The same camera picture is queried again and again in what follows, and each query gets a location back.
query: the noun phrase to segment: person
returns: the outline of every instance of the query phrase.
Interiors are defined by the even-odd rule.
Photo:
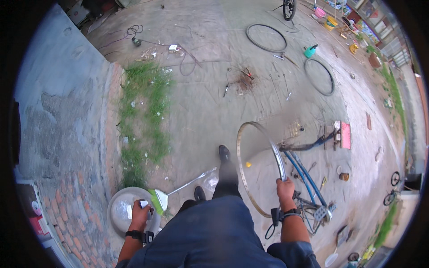
[[[282,222],[280,243],[265,252],[254,231],[249,209],[239,193],[238,174],[227,147],[219,146],[219,182],[207,201],[197,186],[195,200],[187,200],[146,247],[131,236],[119,254],[122,267],[288,267],[319,268],[310,238],[299,214],[289,213]],[[294,211],[295,186],[288,178],[278,179],[277,195],[282,211]],[[143,232],[150,205],[134,203],[129,231]]]

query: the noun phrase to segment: concrete ground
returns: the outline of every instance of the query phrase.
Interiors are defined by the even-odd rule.
[[[169,192],[203,171],[218,166],[217,147],[220,144],[228,146],[236,158],[236,134],[239,126],[247,121],[264,125],[276,142],[286,140],[296,145],[314,142],[320,137],[320,127],[331,125],[335,120],[350,123],[350,151],[338,149],[334,152],[329,144],[326,151],[322,146],[299,154],[307,168],[317,162],[310,174],[316,185],[320,185],[323,177],[327,176],[327,184],[321,192],[327,202],[336,202],[338,206],[333,220],[311,238],[322,267],[326,257],[335,250],[335,235],[339,229],[347,224],[357,230],[356,237],[337,250],[339,258],[332,267],[340,267],[350,253],[365,250],[368,238],[383,218],[385,207],[382,200],[391,188],[390,176],[394,171],[402,170],[403,158],[394,134],[375,105],[373,77],[369,74],[371,69],[368,69],[363,54],[357,56],[364,60],[360,63],[335,40],[339,40],[333,36],[336,32],[331,35],[308,16],[311,13],[309,9],[297,10],[293,19],[296,28],[293,29],[293,25],[282,18],[281,9],[270,11],[278,5],[279,2],[274,0],[263,3],[256,0],[151,1],[111,15],[87,38],[96,48],[100,48],[100,53],[106,55],[107,60],[117,61],[125,68],[134,60],[141,59],[145,49],[150,49],[157,51],[155,60],[161,66],[173,69],[176,86],[171,92],[172,105],[168,118],[172,152],[166,159],[162,176],[151,176],[148,182],[150,188]],[[246,37],[245,29],[254,23],[270,25],[284,34],[287,39],[286,54],[300,68],[252,44]],[[136,48],[130,40],[124,39],[103,47],[123,37],[123,32],[109,33],[126,30],[134,24],[144,27],[136,38],[160,44],[179,43],[198,59],[202,67],[197,65],[193,69],[195,63],[189,55],[186,58],[175,57],[168,54],[168,47],[165,46],[143,42]],[[250,35],[265,46],[277,49],[282,46],[279,36],[266,27],[257,26],[250,31]],[[319,47],[313,57],[326,64],[334,75],[336,90],[329,97],[317,92],[304,73],[304,47],[316,43]],[[244,67],[248,67],[256,77],[253,88],[242,92],[232,85],[223,98],[226,84],[234,81]],[[181,74],[181,68],[187,76]],[[308,72],[321,88],[327,90],[330,87],[329,76],[320,66],[311,63]],[[355,74],[356,80],[350,78],[350,73]],[[286,101],[288,91],[292,94]],[[366,112],[371,115],[372,130],[367,129]],[[293,129],[297,124],[305,130],[295,134]],[[262,150],[264,146],[255,145],[259,138],[254,131],[245,131],[242,157],[252,163],[250,168],[245,169],[251,192],[268,211],[278,205],[275,195],[278,174],[270,152]],[[377,162],[375,155],[379,147],[383,148],[384,153]],[[289,174],[291,164],[286,163]],[[348,182],[338,179],[338,166],[342,167],[343,172],[350,173]],[[164,174],[167,174],[168,180],[164,179]],[[308,198],[303,184],[293,180],[296,189]],[[193,188],[187,187],[170,196],[172,214],[185,200],[192,198]],[[265,247],[279,241],[279,230],[269,241],[263,238],[270,219],[256,212],[241,182],[240,192],[252,213],[255,231]],[[112,241],[110,244],[112,248],[121,246],[113,245]]]

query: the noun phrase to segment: plastic bowl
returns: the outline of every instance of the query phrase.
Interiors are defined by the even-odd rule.
[[[318,17],[318,18],[323,18],[324,16],[326,16],[326,12],[323,11],[323,9],[317,7],[316,10],[314,11],[314,14]]]

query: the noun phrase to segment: black rubber tire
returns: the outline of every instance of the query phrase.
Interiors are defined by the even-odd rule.
[[[383,205],[389,206],[395,200],[395,198],[396,198],[396,194],[394,193],[388,194],[383,200]]]
[[[281,50],[272,50],[272,49],[266,48],[266,47],[261,46],[260,44],[256,43],[256,41],[255,41],[255,40],[253,40],[253,39],[250,37],[249,29],[250,29],[251,27],[253,27],[253,26],[257,26],[257,25],[264,26],[264,27],[268,27],[268,28],[270,28],[270,29],[272,29],[272,30],[276,31],[278,34],[280,34],[280,36],[281,36],[281,37],[283,38],[283,40],[284,40],[284,48],[282,48]],[[266,51],[272,52],[272,53],[281,53],[281,52],[283,52],[283,51],[286,49],[286,47],[287,47],[287,42],[286,42],[286,38],[284,37],[284,35],[283,35],[283,34],[281,34],[277,29],[274,29],[273,27],[268,26],[268,25],[265,25],[265,24],[259,24],[259,23],[256,23],[256,24],[251,24],[251,25],[249,25],[249,27],[247,27],[247,29],[246,29],[246,35],[247,35],[247,38],[249,38],[250,42],[252,42],[255,46],[257,46],[257,47],[259,47],[259,48],[262,48],[263,50],[266,50]]]
[[[313,80],[311,80],[311,79],[310,79],[310,76],[308,75],[308,72],[307,72],[307,65],[308,65],[308,62],[309,62],[309,61],[311,61],[311,60],[314,60],[315,62],[320,63],[320,65],[322,65],[322,66],[323,66],[323,68],[325,68],[325,70],[328,72],[329,77],[331,78],[331,83],[332,83],[331,92],[329,92],[329,93],[323,92],[322,90],[320,90],[320,89],[316,86],[316,84],[313,82]],[[308,58],[308,59],[305,61],[305,63],[304,63],[304,70],[305,70],[305,74],[308,76],[308,79],[310,80],[310,83],[313,85],[313,87],[314,87],[314,88],[315,88],[315,89],[316,89],[320,94],[322,94],[322,95],[324,95],[324,96],[326,96],[326,97],[329,97],[329,96],[331,96],[332,94],[334,94],[334,92],[335,92],[335,82],[334,82],[334,77],[333,77],[332,73],[328,70],[328,68],[327,68],[323,63],[321,63],[320,61],[318,61],[318,60],[316,60],[316,59]]]
[[[286,2],[293,1],[293,7],[292,7],[292,15],[290,17],[286,16]],[[283,18],[287,21],[291,21],[293,17],[295,16],[296,11],[296,0],[284,0],[283,1]]]
[[[392,186],[396,186],[400,181],[401,181],[401,177],[399,176],[399,172],[395,171],[395,172],[392,174],[392,177],[391,177],[391,179],[390,179],[390,183],[392,184]]]

